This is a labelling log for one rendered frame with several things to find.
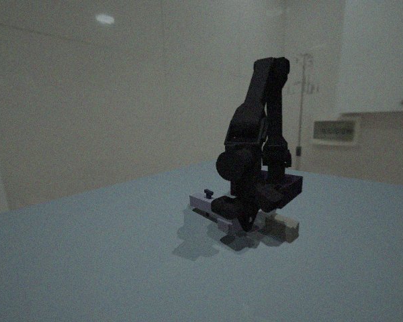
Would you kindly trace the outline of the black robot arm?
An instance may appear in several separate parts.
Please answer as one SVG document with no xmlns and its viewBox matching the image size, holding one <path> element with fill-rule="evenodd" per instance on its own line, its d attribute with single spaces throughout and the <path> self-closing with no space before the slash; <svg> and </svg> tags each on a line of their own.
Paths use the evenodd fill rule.
<svg viewBox="0 0 403 322">
<path fill-rule="evenodd" d="M 260 171 L 261 161 L 263 166 L 268 166 L 267 180 L 264 176 L 259 182 L 256 178 L 251 179 L 243 197 L 246 201 L 252 199 L 265 213 L 277 209 L 285 200 L 283 185 L 288 182 L 285 168 L 292 167 L 292 155 L 282 126 L 282 88 L 288 74 L 289 60 L 285 57 L 264 58 L 254 63 L 246 99 L 230 121 L 224 141 L 225 152 L 216 162 L 218 174 L 228 181 Z M 263 142 L 266 142 L 264 146 Z M 271 187 L 271 184 L 275 186 Z"/>
</svg>

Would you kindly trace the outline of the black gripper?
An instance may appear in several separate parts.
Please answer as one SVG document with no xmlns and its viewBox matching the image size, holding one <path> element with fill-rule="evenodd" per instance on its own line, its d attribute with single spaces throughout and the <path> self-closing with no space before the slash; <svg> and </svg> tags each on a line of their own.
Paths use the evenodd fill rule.
<svg viewBox="0 0 403 322">
<path fill-rule="evenodd" d="M 256 182 L 259 182 L 262 176 L 265 177 L 265 174 L 261 173 L 261 170 L 246 173 L 236 180 L 236 188 L 232 189 L 232 194 L 236 195 L 236 198 L 224 195 L 214 199 L 211 202 L 211 211 L 227 220 L 238 218 L 243 231 L 250 231 L 261 208 L 252 199 L 250 201 L 244 200 L 244 192 L 251 179 L 256 178 Z M 249 223 L 250 217 L 252 217 L 252 221 Z"/>
</svg>

